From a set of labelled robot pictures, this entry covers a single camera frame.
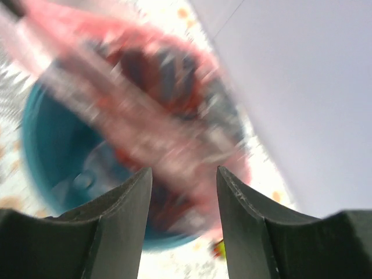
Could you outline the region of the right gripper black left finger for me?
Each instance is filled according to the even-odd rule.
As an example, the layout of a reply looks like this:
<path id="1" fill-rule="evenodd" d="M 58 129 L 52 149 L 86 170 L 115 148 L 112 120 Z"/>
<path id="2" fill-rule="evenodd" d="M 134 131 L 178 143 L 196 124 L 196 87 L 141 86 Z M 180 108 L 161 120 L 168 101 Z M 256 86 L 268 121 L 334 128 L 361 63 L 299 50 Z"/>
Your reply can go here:
<path id="1" fill-rule="evenodd" d="M 1 210 L 2 278 L 136 278 L 152 172 L 59 217 Z"/>

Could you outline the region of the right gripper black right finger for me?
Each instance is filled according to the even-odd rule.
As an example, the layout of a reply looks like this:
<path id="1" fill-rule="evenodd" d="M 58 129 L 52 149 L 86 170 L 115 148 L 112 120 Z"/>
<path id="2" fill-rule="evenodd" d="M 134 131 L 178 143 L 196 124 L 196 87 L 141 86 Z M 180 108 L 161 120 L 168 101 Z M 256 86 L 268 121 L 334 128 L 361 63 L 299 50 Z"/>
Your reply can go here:
<path id="1" fill-rule="evenodd" d="M 225 167 L 217 169 L 217 193 L 230 278 L 371 277 L 371 211 L 308 216 Z"/>

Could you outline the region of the teal plastic trash bin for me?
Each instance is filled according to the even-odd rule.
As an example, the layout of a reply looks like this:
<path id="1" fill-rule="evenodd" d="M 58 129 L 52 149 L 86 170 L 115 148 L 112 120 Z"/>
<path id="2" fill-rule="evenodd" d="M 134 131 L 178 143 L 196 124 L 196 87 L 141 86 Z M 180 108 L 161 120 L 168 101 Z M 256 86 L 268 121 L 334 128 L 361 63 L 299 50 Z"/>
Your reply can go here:
<path id="1" fill-rule="evenodd" d="M 113 149 L 90 127 L 54 101 L 36 83 L 22 120 L 23 150 L 35 186 L 56 217 L 124 184 L 135 172 L 123 167 Z M 142 250 L 167 249 L 192 236 L 148 231 Z"/>

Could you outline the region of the red plastic trash bag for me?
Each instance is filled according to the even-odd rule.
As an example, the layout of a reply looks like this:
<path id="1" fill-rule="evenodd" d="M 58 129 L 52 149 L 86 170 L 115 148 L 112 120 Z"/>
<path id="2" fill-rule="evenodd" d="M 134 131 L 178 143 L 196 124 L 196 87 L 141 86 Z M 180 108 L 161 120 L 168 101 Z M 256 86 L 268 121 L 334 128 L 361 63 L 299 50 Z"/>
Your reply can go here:
<path id="1" fill-rule="evenodd" d="M 129 11 L 49 1 L 2 1 L 1 38 L 122 164 L 152 169 L 169 191 L 153 204 L 156 226 L 222 235 L 216 170 L 250 171 L 242 114 L 210 53 Z"/>

